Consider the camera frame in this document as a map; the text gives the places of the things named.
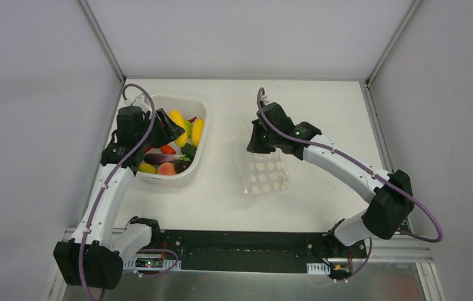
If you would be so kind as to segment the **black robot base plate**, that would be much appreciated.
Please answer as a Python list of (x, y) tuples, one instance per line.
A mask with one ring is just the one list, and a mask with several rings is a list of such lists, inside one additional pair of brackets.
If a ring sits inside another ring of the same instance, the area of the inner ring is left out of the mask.
[(326, 249), (323, 233), (162, 230), (148, 248), (178, 254), (182, 270), (307, 273), (311, 264), (365, 260), (367, 244)]

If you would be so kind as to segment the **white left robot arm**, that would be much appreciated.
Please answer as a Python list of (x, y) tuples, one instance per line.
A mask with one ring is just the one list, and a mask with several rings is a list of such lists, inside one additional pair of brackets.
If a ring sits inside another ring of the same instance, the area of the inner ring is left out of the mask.
[(68, 285), (114, 289), (125, 262), (141, 249), (151, 254), (162, 245), (155, 219), (135, 216), (123, 233), (113, 237), (112, 232), (145, 149), (167, 145), (185, 131), (161, 108), (145, 112), (138, 106), (122, 107), (116, 120), (117, 129), (102, 152), (97, 187), (86, 212), (71, 238), (58, 242), (53, 251)]

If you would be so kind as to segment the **clear polka dot zip bag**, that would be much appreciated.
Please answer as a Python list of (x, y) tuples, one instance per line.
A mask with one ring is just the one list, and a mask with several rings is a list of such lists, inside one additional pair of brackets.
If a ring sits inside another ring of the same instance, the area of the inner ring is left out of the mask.
[(243, 183), (243, 193), (248, 196), (278, 194), (290, 186), (290, 174), (285, 156), (276, 150), (269, 154), (247, 151), (252, 137), (251, 122), (241, 118), (235, 142), (236, 166)]

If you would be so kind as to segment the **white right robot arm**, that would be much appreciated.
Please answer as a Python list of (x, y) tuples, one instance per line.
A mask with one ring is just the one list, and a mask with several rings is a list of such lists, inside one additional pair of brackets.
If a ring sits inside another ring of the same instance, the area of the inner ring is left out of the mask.
[(338, 221), (326, 233), (331, 255), (344, 256), (353, 244), (373, 236), (389, 240), (412, 212), (414, 203), (407, 198), (411, 186), (406, 173), (394, 174), (358, 161), (312, 124), (294, 124), (275, 102), (260, 103), (252, 124), (248, 152), (269, 154), (280, 150), (293, 155), (327, 171), (368, 203), (365, 210)]

